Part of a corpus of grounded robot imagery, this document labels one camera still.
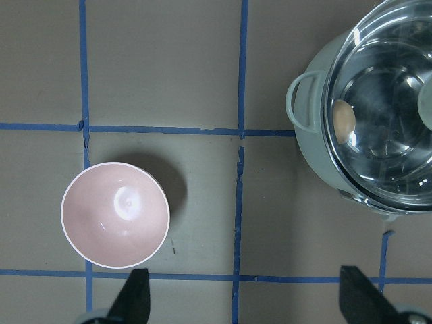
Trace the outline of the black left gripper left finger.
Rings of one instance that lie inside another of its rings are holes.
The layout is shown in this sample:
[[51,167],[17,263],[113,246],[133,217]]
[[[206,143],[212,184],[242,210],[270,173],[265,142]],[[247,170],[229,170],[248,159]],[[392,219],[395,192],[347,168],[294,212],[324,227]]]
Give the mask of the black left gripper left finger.
[[145,324],[151,312],[148,269],[134,269],[107,313],[108,323]]

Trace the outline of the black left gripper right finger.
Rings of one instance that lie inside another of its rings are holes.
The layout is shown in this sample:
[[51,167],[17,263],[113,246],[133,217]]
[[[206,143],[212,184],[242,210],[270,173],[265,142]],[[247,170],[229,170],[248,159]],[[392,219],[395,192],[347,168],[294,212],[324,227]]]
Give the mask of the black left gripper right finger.
[[347,323],[408,323],[356,266],[340,268],[339,308]]

